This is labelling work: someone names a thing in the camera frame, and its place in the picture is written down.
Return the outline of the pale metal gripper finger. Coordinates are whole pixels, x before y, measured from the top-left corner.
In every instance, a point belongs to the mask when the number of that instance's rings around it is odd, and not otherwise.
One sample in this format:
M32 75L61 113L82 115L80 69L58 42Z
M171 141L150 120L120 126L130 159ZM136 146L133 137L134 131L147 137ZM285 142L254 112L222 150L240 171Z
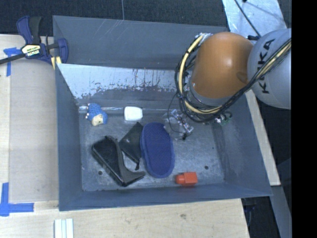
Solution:
M163 115L163 124L167 132L180 132L178 110L168 111Z
M189 137L192 134L193 130L194 128L192 126L189 126L187 128L181 126L176 130L175 139L185 140L187 137Z

